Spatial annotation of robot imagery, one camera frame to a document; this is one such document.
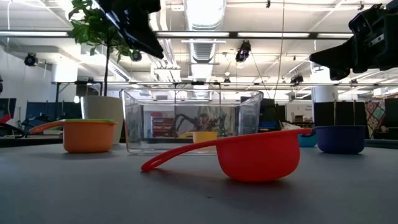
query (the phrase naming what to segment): orange bowl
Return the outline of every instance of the orange bowl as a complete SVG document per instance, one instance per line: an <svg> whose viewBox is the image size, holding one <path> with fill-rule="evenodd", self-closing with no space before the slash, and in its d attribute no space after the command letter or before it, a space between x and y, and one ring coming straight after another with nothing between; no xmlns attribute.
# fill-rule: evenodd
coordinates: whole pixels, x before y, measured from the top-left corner
<svg viewBox="0 0 398 224"><path fill-rule="evenodd" d="M63 126L63 147L70 153L107 152L113 143L113 121L90 119L62 120L43 124L30 130L39 133L45 129Z"/></svg>

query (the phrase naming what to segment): plant stem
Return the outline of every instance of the plant stem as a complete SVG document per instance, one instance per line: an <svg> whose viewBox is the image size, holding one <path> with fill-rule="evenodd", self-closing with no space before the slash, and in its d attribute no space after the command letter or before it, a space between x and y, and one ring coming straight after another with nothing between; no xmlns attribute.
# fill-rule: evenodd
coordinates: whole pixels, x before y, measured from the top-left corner
<svg viewBox="0 0 398 224"><path fill-rule="evenodd" d="M109 58L111 56L111 47L108 45L106 48L106 65L105 65L105 77L104 77L104 96L107 95L108 92L108 65Z"/></svg>

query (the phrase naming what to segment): wall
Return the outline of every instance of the wall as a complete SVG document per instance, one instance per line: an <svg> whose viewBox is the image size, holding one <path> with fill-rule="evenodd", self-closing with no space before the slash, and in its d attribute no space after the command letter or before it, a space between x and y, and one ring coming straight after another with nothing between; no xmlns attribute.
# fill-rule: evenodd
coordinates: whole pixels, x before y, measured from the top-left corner
<svg viewBox="0 0 398 224"><path fill-rule="evenodd" d="M15 116L8 122L9 124L16 125L18 119L25 119L28 101L55 102L56 86L51 84L54 81L53 67L48 65L46 72L44 71L42 67L25 66L23 60L5 53L0 47L0 74L4 87L0 98L17 98ZM70 85L60 94L59 100L73 102L75 94L76 87ZM21 107L21 117L19 117L19 107Z"/></svg>

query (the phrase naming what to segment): security camera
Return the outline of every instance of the security camera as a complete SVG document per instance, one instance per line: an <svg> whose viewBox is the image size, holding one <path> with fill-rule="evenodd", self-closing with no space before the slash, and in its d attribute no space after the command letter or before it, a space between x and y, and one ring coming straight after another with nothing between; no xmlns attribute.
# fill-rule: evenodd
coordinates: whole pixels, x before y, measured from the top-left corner
<svg viewBox="0 0 398 224"><path fill-rule="evenodd" d="M251 51L251 45L248 40L244 40L241 47L236 54L236 62L244 62L249 57L249 53Z"/></svg>
<svg viewBox="0 0 398 224"><path fill-rule="evenodd" d="M142 55L140 53L140 51L135 50L132 52L132 61L133 62L139 62L142 59Z"/></svg>
<svg viewBox="0 0 398 224"><path fill-rule="evenodd" d="M293 77L290 81L290 83L293 83L295 85L298 85L302 82L304 82L304 78L302 75L297 75L297 76Z"/></svg>
<svg viewBox="0 0 398 224"><path fill-rule="evenodd" d="M39 63L39 60L37 59L36 54L27 54L24 62L26 66L36 67Z"/></svg>

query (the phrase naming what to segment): potted plant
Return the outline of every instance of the potted plant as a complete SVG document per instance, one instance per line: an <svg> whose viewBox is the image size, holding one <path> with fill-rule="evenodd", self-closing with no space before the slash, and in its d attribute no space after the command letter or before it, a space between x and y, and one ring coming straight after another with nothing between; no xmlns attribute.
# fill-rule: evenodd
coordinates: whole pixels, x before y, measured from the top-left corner
<svg viewBox="0 0 398 224"><path fill-rule="evenodd" d="M139 61L138 50L130 49L126 41L118 34L118 29L106 18L101 9L93 7L92 0L72 0L73 9L69 20L73 25L72 36L77 44L91 46L90 55L96 53L100 46L106 48L106 64L103 96L84 96L81 98L83 119L113 119L118 125L114 131L114 144L119 143L123 125L123 104L121 99L107 97L108 65L111 54L116 50L117 61L122 55Z"/></svg>

